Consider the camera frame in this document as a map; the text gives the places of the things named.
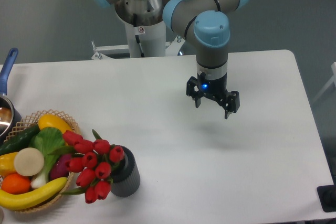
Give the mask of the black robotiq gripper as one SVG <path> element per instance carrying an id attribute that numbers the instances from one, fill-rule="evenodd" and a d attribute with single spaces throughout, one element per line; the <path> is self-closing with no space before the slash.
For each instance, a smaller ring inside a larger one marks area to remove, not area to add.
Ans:
<path id="1" fill-rule="evenodd" d="M 225 110 L 225 119 L 232 113 L 236 113 L 240 107 L 240 97 L 238 91 L 227 91 L 227 74 L 219 79 L 206 79 L 206 74 L 202 72 L 195 77 L 190 77 L 186 83 L 186 95 L 195 102 L 195 107 L 201 105 L 201 98 L 216 101 Z"/>

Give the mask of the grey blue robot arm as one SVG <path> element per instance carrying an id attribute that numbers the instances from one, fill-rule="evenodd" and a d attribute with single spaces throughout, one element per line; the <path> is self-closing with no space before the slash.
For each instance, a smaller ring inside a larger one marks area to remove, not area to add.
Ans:
<path id="1" fill-rule="evenodd" d="M 225 115 L 236 113 L 239 93 L 227 90 L 227 14 L 249 0 L 95 0 L 102 7 L 113 6 L 124 23 L 130 57 L 165 56 L 167 29 L 196 49 L 197 75 L 190 77 L 186 94 L 196 106 L 202 98 L 215 101 Z"/>

